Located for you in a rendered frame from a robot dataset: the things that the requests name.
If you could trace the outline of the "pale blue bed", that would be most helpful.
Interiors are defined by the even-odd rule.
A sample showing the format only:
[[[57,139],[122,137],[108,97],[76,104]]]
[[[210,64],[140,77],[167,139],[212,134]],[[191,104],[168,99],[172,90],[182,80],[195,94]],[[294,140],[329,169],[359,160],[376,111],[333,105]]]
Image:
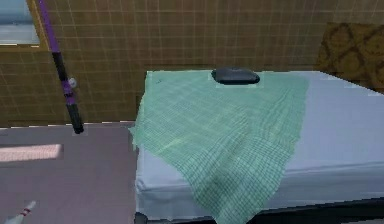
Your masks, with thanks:
[[[278,191],[248,224],[384,220],[384,95],[334,76],[309,82],[301,138]],[[134,224],[215,224],[165,162],[140,151]]]

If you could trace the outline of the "green checked blanket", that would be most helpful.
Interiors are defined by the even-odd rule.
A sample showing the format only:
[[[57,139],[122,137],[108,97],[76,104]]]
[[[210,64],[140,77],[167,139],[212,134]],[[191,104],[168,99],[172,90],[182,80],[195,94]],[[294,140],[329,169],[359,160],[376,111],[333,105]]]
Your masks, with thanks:
[[[306,78],[278,72],[229,86],[208,70],[150,71],[133,143],[175,168],[217,224],[246,224],[281,183],[308,87]]]

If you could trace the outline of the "dark grey pillow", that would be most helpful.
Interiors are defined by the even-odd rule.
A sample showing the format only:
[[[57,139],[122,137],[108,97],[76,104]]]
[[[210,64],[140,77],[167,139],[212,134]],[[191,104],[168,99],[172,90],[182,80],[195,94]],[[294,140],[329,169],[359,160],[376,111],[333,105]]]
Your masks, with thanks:
[[[211,72],[211,76],[217,83],[224,85],[250,85],[260,81],[257,73],[244,68],[217,68]]]

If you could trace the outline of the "purple and black fishing rod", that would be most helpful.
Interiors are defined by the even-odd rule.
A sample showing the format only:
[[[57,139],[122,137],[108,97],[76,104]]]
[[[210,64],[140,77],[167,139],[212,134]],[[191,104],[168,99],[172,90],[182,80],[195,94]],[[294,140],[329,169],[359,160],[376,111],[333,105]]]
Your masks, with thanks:
[[[83,122],[78,110],[78,106],[76,104],[75,94],[69,83],[63,57],[59,49],[59,45],[56,40],[52,25],[49,19],[45,0],[37,0],[37,1],[38,1],[40,13],[41,13],[42,21],[44,24],[44,29],[46,31],[49,49],[52,54],[52,58],[56,67],[58,78],[61,83],[63,95],[66,101],[66,108],[68,111],[68,115],[70,117],[71,125],[75,134],[81,134],[84,132]]]

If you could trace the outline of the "brown patterned pillow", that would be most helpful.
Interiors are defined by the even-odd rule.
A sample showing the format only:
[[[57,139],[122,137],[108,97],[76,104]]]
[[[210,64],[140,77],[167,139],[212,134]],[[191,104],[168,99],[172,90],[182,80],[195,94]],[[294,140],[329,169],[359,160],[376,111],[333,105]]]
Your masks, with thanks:
[[[328,23],[314,69],[384,94],[384,25]]]

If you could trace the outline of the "window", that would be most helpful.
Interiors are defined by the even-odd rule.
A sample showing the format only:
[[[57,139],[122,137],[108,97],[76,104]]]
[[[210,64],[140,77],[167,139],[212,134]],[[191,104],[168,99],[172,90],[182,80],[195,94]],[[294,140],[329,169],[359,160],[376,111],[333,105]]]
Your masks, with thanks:
[[[0,45],[39,43],[27,0],[0,0]]]

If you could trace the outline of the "white bowling pin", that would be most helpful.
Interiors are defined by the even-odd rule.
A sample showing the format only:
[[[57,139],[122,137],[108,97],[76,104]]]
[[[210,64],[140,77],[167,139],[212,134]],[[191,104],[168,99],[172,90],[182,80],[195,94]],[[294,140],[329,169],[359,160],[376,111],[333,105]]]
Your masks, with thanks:
[[[36,204],[36,201],[31,201],[28,205],[23,208],[21,212],[19,212],[14,217],[8,218],[3,224],[22,224],[24,218],[31,213]]]

